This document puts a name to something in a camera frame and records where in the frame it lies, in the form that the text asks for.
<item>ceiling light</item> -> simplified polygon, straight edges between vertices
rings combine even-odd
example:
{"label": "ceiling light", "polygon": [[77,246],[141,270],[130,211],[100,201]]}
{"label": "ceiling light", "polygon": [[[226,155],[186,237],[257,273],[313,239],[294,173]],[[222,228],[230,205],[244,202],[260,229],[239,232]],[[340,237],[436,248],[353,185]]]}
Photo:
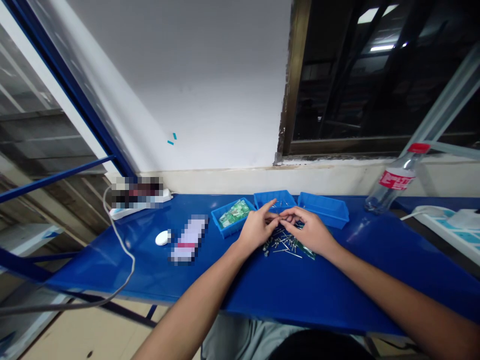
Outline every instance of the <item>ceiling light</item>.
{"label": "ceiling light", "polygon": [[[391,12],[397,6],[398,6],[398,4],[387,6],[387,8],[386,8],[385,12],[383,13],[382,17],[387,15],[389,12]],[[362,16],[360,16],[358,18],[357,24],[371,23],[378,10],[379,10],[378,7],[372,7],[371,9],[368,9],[367,11],[365,11],[365,13]]]}
{"label": "ceiling light", "polygon": [[394,45],[374,46],[370,49],[370,51],[391,50],[394,47],[395,47]]}

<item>white cable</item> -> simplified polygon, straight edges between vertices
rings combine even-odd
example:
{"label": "white cable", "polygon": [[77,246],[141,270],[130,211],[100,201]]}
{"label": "white cable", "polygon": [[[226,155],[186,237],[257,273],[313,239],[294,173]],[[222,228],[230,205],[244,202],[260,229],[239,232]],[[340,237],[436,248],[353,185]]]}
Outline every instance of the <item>white cable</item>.
{"label": "white cable", "polygon": [[123,283],[122,286],[120,286],[112,295],[109,297],[100,300],[100,301],[95,301],[95,302],[86,302],[86,303],[78,303],[78,304],[56,304],[56,305],[38,305],[38,306],[11,306],[11,307],[0,307],[0,318],[5,317],[5,316],[11,316],[11,315],[19,315],[19,314],[28,314],[28,313],[43,313],[43,312],[57,312],[57,311],[65,311],[65,310],[78,310],[78,309],[88,309],[88,308],[94,308],[98,307],[101,305],[104,305],[111,301],[114,297],[116,297],[129,283],[132,275],[135,272],[135,256],[132,255],[130,251],[127,250],[127,248],[124,245],[124,242],[122,241],[122,238],[120,237],[120,234],[117,230],[117,227],[115,226],[115,222],[110,216],[110,213],[107,209],[107,192],[108,190],[112,187],[110,185],[105,189],[105,192],[103,193],[103,209],[107,213],[111,226],[113,227],[113,231],[115,232],[116,237],[118,238],[118,241],[120,242],[120,246],[123,249],[123,252],[127,254],[131,258],[131,270],[130,274],[126,278],[125,282]]}
{"label": "white cable", "polygon": [[409,214],[409,215],[406,215],[406,216],[404,216],[404,217],[401,217],[401,218],[400,218],[400,220],[401,220],[401,221],[404,221],[404,220],[407,220],[407,219],[410,219],[410,218],[414,217],[415,215],[418,215],[418,214],[425,214],[425,213],[426,213],[426,211],[417,211],[417,212],[412,212],[412,213],[411,213],[411,214]]}

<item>floor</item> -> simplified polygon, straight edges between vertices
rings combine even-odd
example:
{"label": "floor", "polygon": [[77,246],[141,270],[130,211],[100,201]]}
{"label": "floor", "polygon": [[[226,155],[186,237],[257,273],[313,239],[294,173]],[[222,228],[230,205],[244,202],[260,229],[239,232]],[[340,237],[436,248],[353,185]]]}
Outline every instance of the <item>floor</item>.
{"label": "floor", "polygon": [[[126,300],[114,302],[143,316],[151,307]],[[158,322],[167,309],[158,306],[152,320]],[[130,360],[150,331],[98,308],[65,311],[21,360]],[[193,359],[200,360],[200,349]]]}

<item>dark window glass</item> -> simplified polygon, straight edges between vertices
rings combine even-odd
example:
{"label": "dark window glass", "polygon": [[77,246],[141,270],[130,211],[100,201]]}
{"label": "dark window glass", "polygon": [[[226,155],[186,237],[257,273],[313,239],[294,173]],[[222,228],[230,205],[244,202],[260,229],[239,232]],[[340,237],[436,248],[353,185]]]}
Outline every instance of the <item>dark window glass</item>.
{"label": "dark window glass", "polygon": [[[477,7],[312,1],[293,141],[411,136],[479,40]],[[477,134],[479,100],[445,134]]]}

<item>blue table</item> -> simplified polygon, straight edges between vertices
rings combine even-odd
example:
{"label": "blue table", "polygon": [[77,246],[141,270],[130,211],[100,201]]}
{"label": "blue table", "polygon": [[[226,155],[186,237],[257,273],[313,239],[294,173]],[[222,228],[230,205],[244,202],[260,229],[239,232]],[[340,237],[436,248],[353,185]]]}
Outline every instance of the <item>blue table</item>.
{"label": "blue table", "polygon": [[[143,210],[119,221],[131,244],[136,271],[124,297],[152,304],[173,303],[238,238],[222,239],[210,219],[198,257],[190,266],[167,261],[170,248],[155,245],[166,229],[179,232],[193,214],[208,214],[242,196],[176,195],[163,208]],[[480,324],[480,282],[450,261],[392,213],[376,216],[363,209],[365,197],[338,196],[350,222],[331,229],[340,244],[367,262]],[[52,287],[112,293],[125,281],[131,260],[111,228],[56,273]],[[350,334],[403,335],[367,296],[328,261],[257,250],[235,279],[222,309],[255,319],[330,329]]]}

